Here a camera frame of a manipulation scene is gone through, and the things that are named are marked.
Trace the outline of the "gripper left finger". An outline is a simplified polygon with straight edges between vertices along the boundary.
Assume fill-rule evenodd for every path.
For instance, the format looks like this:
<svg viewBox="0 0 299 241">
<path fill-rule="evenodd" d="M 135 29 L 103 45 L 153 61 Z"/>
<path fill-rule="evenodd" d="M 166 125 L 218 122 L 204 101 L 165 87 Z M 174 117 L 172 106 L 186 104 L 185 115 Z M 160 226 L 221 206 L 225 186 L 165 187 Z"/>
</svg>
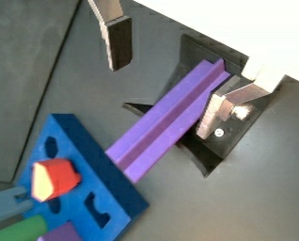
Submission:
<svg viewBox="0 0 299 241">
<path fill-rule="evenodd" d="M 110 69 L 115 72 L 133 61 L 133 18 L 121 0 L 89 0 L 106 42 Z"/>
</svg>

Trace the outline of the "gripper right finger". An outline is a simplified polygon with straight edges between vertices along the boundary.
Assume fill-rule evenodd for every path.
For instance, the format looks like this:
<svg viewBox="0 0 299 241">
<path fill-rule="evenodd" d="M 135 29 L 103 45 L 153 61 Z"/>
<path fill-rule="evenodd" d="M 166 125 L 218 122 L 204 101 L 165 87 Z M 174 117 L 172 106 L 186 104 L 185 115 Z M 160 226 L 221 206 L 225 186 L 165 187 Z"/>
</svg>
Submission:
<svg viewBox="0 0 299 241">
<path fill-rule="evenodd" d="M 208 139 L 220 128 L 221 123 L 232 116 L 245 120 L 252 113 L 253 106 L 249 104 L 274 92 L 285 73 L 273 68 L 258 58 L 248 60 L 242 71 L 242 77 L 233 76 L 214 91 L 206 106 L 201 122 L 197 127 L 197 134 Z"/>
</svg>

